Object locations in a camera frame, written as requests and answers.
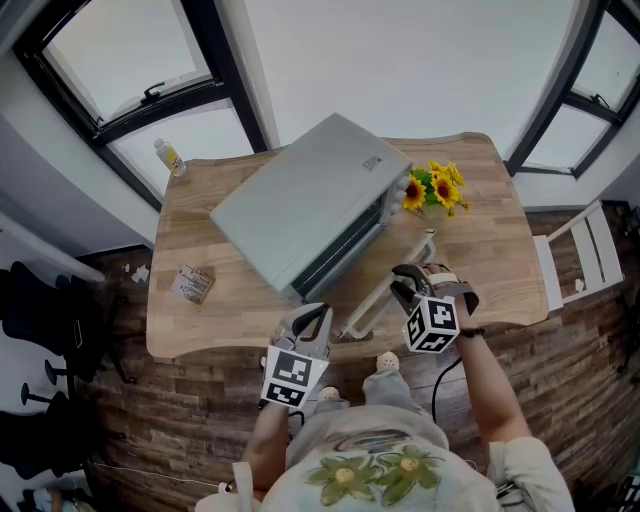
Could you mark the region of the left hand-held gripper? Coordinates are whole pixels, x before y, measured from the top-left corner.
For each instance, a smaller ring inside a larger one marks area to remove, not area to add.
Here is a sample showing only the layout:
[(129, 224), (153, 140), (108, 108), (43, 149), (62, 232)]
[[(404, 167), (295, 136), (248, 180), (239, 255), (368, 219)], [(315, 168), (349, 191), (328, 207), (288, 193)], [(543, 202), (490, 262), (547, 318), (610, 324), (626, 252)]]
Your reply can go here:
[(302, 338), (293, 333), (301, 309), (287, 312), (279, 321), (263, 365), (261, 399), (290, 409), (300, 409), (329, 366), (333, 309), (313, 303)]

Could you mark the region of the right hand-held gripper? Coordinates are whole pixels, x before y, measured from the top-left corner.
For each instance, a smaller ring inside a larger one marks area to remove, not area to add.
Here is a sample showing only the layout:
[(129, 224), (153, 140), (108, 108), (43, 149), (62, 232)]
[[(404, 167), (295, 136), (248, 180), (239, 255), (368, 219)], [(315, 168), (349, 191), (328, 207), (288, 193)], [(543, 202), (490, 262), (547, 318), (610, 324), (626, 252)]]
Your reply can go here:
[(392, 273), (409, 278), (413, 287), (393, 281), (390, 290), (407, 315), (402, 334), (411, 352), (438, 354), (460, 334), (452, 297), (437, 298), (425, 270), (417, 264), (395, 266)]

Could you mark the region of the person's right hand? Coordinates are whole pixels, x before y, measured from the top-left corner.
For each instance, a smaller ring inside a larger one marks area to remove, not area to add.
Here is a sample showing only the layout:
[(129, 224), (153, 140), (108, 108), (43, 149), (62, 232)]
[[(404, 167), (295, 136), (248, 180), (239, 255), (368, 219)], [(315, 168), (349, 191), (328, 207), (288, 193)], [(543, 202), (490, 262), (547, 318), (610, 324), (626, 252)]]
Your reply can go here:
[(422, 267), (427, 275), (427, 281), (435, 296), (440, 299), (452, 297), (456, 307), (458, 323), (461, 332), (471, 332), (478, 327), (472, 314), (479, 300), (471, 286), (461, 281), (447, 267), (435, 263)]

